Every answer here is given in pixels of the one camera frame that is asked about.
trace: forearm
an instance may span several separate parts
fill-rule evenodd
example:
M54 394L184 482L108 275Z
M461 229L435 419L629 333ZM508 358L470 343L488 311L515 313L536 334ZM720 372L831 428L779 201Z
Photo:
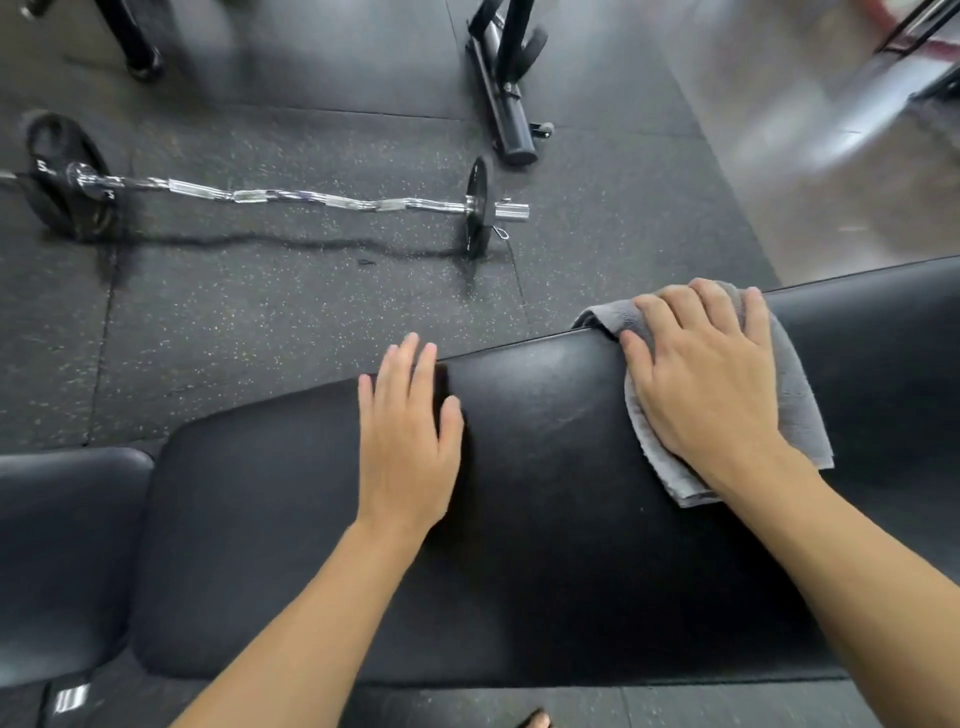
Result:
M334 728L419 542L355 524L317 576L175 728Z
M758 451L711 485L790 574L877 713L890 725L960 725L960 588L802 454Z

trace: hand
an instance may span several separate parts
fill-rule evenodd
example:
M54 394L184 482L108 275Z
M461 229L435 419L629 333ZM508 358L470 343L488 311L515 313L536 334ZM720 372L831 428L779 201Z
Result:
M357 522L377 534L417 540L446 513L460 470L464 418L447 397L440 435L433 417L437 347L423 347L410 377L418 336L387 349L376 378L362 375L360 399L360 506Z
M745 327L716 282L696 279L634 299L656 358L632 331L620 335L636 396L663 445L716 489L730 465L781 444L770 312L744 294Z

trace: finger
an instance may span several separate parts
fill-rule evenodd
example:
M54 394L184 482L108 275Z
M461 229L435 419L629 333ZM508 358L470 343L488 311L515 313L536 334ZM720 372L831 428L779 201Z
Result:
M771 349L770 309L760 289L748 288L743 295L743 305L746 309L744 333L747 338L764 349Z
M464 413L460 400L447 397L440 408L440 456L460 468L460 449L464 442Z
M533 714L520 723L520 728L550 728L550 716L543 708L536 709Z
M396 350L390 366L390 402L393 406L405 405L410 396L410 370L414 365L419 341L420 337L415 333L408 333L400 348Z
M660 296L646 294L637 296L634 299L634 305L643 313L650 332L654 335L654 344L657 339L678 331L680 324L677 323L677 317L673 315L673 309Z
M641 387L648 386L653 381L654 357L650 354L647 342L632 331L620 332L620 346L627 357L627 369L634 380L634 384Z
M710 324L704 302L688 285L668 285L658 295L664 299L682 328L703 328Z
M410 383L410 402L433 419L433 376L437 368L437 345L427 344L420 352L417 369Z
M360 375L357 381L357 399L360 402L360 436L369 431L373 420L373 382L370 375Z
M387 402L387 393L390 391L390 367L396 356L396 344L387 347L380 362L380 370L376 373L376 386L373 390L373 406L382 408Z
M715 280L694 279L690 282L693 290L704 304L710 322L724 333L740 332L740 320L727 291Z

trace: rubber foot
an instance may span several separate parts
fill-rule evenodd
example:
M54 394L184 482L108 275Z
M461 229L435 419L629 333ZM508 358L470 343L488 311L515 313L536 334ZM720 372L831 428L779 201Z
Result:
M154 48L154 56L150 61L150 65L145 68L135 68L127 63L127 70L130 72L130 75L140 83L152 84L163 77L163 57L160 55L160 52Z

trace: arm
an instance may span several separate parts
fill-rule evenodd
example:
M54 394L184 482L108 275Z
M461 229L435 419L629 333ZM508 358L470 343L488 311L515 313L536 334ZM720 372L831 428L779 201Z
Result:
M636 299L656 358L630 332L621 343L644 412L789 573L887 725L960 725L960 588L782 439L769 313L745 298L742 331L712 281Z
M427 531L444 516L464 421L447 398L433 418L437 348L410 334L377 376L361 376L356 521L316 577L240 653L175 728L335 728L367 649Z

